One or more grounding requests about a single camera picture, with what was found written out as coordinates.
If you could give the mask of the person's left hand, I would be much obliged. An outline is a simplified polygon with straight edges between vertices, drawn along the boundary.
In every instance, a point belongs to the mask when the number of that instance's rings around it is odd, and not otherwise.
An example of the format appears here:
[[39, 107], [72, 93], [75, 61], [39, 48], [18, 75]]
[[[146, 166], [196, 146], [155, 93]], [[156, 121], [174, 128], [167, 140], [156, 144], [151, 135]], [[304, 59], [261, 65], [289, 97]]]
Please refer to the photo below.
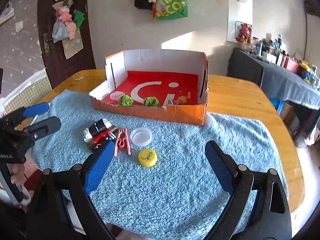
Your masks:
[[14, 164], [12, 166], [11, 183], [16, 186], [23, 186], [28, 180], [28, 174], [24, 164]]

